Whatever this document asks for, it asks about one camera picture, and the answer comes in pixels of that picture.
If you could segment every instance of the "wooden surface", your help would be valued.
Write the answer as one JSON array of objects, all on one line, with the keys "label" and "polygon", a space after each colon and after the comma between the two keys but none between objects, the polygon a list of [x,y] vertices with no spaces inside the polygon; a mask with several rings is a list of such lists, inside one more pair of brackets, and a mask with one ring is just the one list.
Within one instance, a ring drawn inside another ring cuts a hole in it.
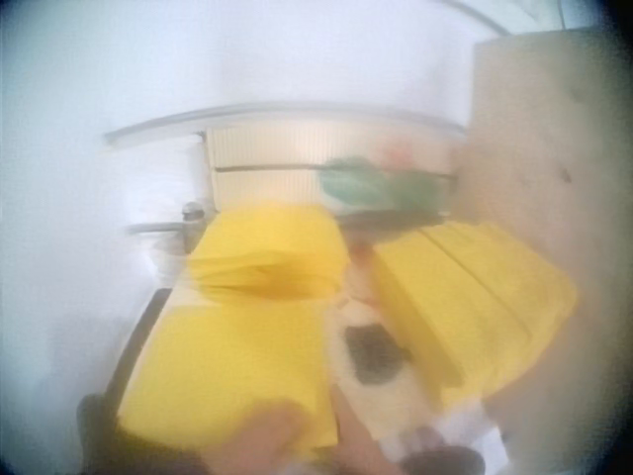
[{"label": "wooden surface", "polygon": [[510,473],[548,473],[591,458],[628,396],[633,102],[626,79],[616,44],[600,33],[514,37],[477,51],[456,213],[507,228],[569,272],[581,295],[537,366],[488,401],[507,436]]}]

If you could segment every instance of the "green object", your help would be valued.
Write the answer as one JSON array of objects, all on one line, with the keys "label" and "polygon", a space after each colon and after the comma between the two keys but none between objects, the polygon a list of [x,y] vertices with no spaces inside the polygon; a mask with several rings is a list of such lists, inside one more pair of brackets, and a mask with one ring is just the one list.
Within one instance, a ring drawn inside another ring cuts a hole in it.
[{"label": "green object", "polygon": [[387,177],[363,156],[333,158],[318,172],[323,192],[347,206],[393,208]]},{"label": "green object", "polygon": [[381,170],[363,156],[333,158],[318,172],[322,191],[354,208],[423,211],[437,214],[445,206],[447,182],[424,171]]}]

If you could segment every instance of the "white wall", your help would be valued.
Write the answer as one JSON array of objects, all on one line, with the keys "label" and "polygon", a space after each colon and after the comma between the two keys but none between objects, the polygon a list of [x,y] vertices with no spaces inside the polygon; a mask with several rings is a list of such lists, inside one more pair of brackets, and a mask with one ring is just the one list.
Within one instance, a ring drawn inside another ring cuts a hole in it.
[{"label": "white wall", "polygon": [[77,470],[82,395],[102,391],[152,286],[101,155],[103,5],[32,2],[3,24],[2,455]]},{"label": "white wall", "polygon": [[295,99],[467,124],[472,45],[494,37],[419,0],[33,1],[3,20],[2,455],[24,473],[77,470],[75,407],[153,286],[104,133]]}]

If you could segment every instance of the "person's hand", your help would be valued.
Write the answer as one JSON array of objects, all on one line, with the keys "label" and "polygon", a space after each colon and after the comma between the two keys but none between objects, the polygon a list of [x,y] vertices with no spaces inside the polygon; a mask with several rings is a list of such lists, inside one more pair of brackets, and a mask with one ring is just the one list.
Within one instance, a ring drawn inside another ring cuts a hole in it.
[{"label": "person's hand", "polygon": [[270,475],[288,461],[290,445],[307,421],[307,414],[294,403],[260,408],[231,440],[202,458],[213,475]]},{"label": "person's hand", "polygon": [[354,475],[403,475],[383,454],[338,386],[332,386],[330,393],[338,422],[338,445],[330,453],[334,465]]}]

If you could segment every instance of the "yellow blanket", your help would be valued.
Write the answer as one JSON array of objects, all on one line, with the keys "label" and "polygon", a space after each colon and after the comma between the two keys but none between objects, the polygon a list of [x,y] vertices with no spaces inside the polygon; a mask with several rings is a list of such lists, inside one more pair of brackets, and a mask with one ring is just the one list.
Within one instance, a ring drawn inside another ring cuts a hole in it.
[{"label": "yellow blanket", "polygon": [[179,307],[163,316],[119,411],[123,429],[177,448],[230,437],[257,404],[288,399],[312,424],[297,450],[336,444],[313,304]]},{"label": "yellow blanket", "polygon": [[563,272],[492,225],[449,223],[378,245],[373,274],[444,409],[520,376],[576,302]]}]

